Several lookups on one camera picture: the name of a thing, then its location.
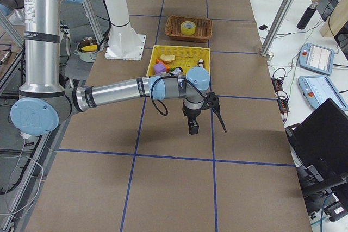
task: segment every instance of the white desk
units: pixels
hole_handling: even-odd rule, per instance
[[[265,24],[269,29],[282,1],[283,0],[250,0],[257,25],[261,26],[262,24]],[[286,34],[293,32],[304,32],[313,28],[319,21],[321,22],[322,19],[319,13],[315,12],[305,30],[299,30],[296,28],[296,25],[303,15],[305,9],[311,4],[311,2],[311,0],[294,0],[278,33]],[[317,28],[315,28],[313,32],[309,31],[303,34],[288,35],[283,38],[275,39],[270,48],[270,51],[274,52],[275,56],[273,57],[272,61],[268,62],[268,64],[270,66],[273,66],[275,69],[282,67],[289,71],[291,68],[291,59],[300,51],[305,42],[337,50],[337,44],[333,38],[324,38],[321,36],[319,30],[322,25],[323,22]],[[260,37],[266,37],[267,31],[259,30],[259,35]],[[339,50],[339,53],[335,55],[334,63],[348,65],[347,59],[341,50]],[[274,69],[270,67],[271,75],[273,74],[273,71]],[[282,73],[283,72],[279,72],[279,75],[277,74],[276,77],[281,76]],[[295,123],[301,123],[308,115],[310,115],[314,111],[305,100],[302,91],[297,83],[297,79],[299,76],[316,75],[316,73],[300,67],[297,67],[296,70],[295,68],[293,68],[289,75],[284,79],[283,89],[287,94],[290,94],[290,86],[291,82],[293,81],[294,73],[295,78],[291,88],[289,104],[290,113],[288,113],[288,119],[285,123],[285,127]],[[330,79],[331,81],[333,81],[333,84],[339,91],[348,89],[347,69],[334,67],[332,74],[330,75]],[[346,102],[348,102],[348,93],[343,93],[342,96],[346,100]],[[312,220],[311,223],[320,219],[320,213],[317,216],[319,216],[319,218]],[[320,225],[313,225],[312,229],[313,232],[320,231]],[[329,222],[327,220],[323,221],[323,231],[325,232],[339,232],[347,230],[348,216],[345,216],[344,218],[336,222]]]

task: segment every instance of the yellow plastic basket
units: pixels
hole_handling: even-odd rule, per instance
[[[180,66],[183,69],[183,74],[186,74],[192,67],[198,66],[198,61],[203,59],[204,68],[210,74],[210,48],[189,47],[189,46],[153,46],[150,63],[147,69],[147,76],[153,76],[153,66],[156,64],[156,59],[159,59],[162,54],[175,55],[175,61],[169,64],[170,67]]]

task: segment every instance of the device screen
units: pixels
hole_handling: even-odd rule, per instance
[[[307,65],[327,71],[330,57],[330,50],[318,46],[311,46],[308,54]]]
[[[340,108],[343,108],[343,103],[325,77],[309,77],[306,81],[319,104],[331,98]]]

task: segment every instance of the tape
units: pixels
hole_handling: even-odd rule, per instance
[[[181,33],[183,35],[193,35],[196,32],[196,24],[191,21],[181,23]]]

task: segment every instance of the computer monitor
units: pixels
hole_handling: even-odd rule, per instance
[[[303,165],[313,165],[324,180],[348,172],[348,115],[330,98],[293,129],[288,139]],[[348,210],[348,184],[331,190]]]

